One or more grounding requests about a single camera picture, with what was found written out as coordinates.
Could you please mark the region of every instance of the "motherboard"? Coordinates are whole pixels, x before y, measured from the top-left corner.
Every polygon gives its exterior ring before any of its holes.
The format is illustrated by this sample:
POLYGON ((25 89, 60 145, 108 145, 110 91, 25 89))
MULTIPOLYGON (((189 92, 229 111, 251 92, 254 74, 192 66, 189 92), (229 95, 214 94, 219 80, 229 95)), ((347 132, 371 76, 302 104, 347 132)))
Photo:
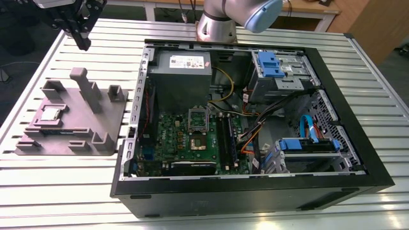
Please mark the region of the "motherboard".
POLYGON ((140 176, 189 175, 193 168, 198 174, 207 170, 214 175, 249 174, 247 156, 235 149, 239 119, 230 114, 207 115, 201 108, 188 114, 160 114, 156 145, 140 149, 140 176))

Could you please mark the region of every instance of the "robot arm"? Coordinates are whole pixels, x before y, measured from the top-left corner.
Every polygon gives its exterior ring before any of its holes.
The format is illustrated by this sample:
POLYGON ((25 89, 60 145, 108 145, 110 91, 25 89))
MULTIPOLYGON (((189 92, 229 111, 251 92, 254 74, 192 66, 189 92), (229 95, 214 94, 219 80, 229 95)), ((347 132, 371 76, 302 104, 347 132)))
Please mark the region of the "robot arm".
POLYGON ((17 0, 53 29, 62 29, 81 50, 88 50, 88 34, 102 12, 106 0, 17 0))
MULTIPOLYGON (((106 0, 16 0, 30 7, 37 17, 73 37, 81 50, 88 50, 88 34, 102 12, 106 0)), ((197 39, 207 42, 235 41, 235 22, 253 33, 267 29, 286 0, 205 0, 197 26, 197 39)))
POLYGON ((286 0, 205 0, 197 38, 207 42, 235 41, 235 22, 253 33, 267 29, 286 0))

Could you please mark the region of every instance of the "ram slot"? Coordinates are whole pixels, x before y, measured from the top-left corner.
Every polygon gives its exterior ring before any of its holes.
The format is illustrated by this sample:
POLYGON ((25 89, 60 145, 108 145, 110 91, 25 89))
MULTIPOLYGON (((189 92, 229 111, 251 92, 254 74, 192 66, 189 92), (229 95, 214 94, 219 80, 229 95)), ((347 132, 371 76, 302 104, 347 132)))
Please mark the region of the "ram slot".
POLYGON ((226 127, 226 140, 227 140, 227 152, 230 156, 230 164, 234 166, 234 163, 237 162, 237 151, 235 151, 235 139, 234 139, 234 131, 233 131, 233 123, 230 117, 225 118, 225 123, 227 125, 226 127))
POLYGON ((226 139, 225 139, 225 134, 223 134, 223 119, 222 119, 222 117, 217 117, 215 129, 217 129, 219 165, 221 165, 222 169, 229 170, 230 169, 229 153, 226 151, 226 139))

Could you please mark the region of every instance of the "yellow wire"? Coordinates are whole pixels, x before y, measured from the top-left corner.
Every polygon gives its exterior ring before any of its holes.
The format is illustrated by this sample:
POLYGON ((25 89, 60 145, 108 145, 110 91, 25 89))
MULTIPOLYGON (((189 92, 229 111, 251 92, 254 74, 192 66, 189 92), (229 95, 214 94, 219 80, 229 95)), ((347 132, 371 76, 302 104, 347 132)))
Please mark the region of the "yellow wire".
POLYGON ((253 140, 253 138, 254 138, 254 136, 257 135, 257 133, 259 132, 259 130, 261 130, 261 127, 258 128, 258 130, 254 132, 254 134, 251 135, 251 137, 250 137, 250 139, 247 140, 247 142, 245 143, 245 145, 242 146, 242 148, 241 148, 241 150, 239 150, 239 152, 242 152, 243 151, 243 149, 245 149, 245 147, 246 147, 246 145, 249 144, 249 142, 253 140))
POLYGON ((226 72, 223 72, 222 69, 219 69, 218 67, 213 67, 213 68, 217 69, 217 70, 226 76, 226 78, 229 79, 230 84, 231 84, 229 94, 227 94, 223 98, 219 98, 219 99, 217 99, 217 100, 210 100, 210 101, 209 101, 209 102, 221 102, 222 100, 227 99, 229 96, 233 94, 233 91, 234 91, 234 82, 233 82, 233 79, 231 79, 230 75, 229 75, 226 72))

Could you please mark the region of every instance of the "blue plastic latch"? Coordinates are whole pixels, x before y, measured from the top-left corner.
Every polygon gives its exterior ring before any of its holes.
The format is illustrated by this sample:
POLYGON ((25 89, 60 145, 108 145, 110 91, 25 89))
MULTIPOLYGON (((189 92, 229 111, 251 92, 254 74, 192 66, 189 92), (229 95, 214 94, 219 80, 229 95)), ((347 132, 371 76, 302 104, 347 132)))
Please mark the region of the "blue plastic latch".
POLYGON ((338 151, 341 149, 341 144, 338 142, 338 140, 331 140, 333 146, 334 146, 334 150, 338 151))
POLYGON ((266 158, 265 158, 265 160, 263 160, 263 162, 262 162, 262 164, 261 164, 261 168, 263 168, 266 162, 269 161, 269 159, 270 159, 271 157, 273 157, 273 153, 269 152, 269 154, 267 154, 267 156, 266 156, 266 158))
POLYGON ((301 150, 302 149, 299 140, 297 140, 297 139, 286 139, 283 141, 285 141, 285 144, 286 144, 286 148, 289 150, 301 150))
POLYGON ((283 140, 278 140, 278 144, 279 144, 279 149, 281 150, 286 150, 286 144, 283 140))
POLYGON ((262 77, 283 78, 285 73, 279 69, 279 61, 273 52, 258 52, 258 62, 262 70, 262 77))
POLYGON ((301 150, 301 142, 298 139, 283 139, 278 141, 281 150, 301 150))

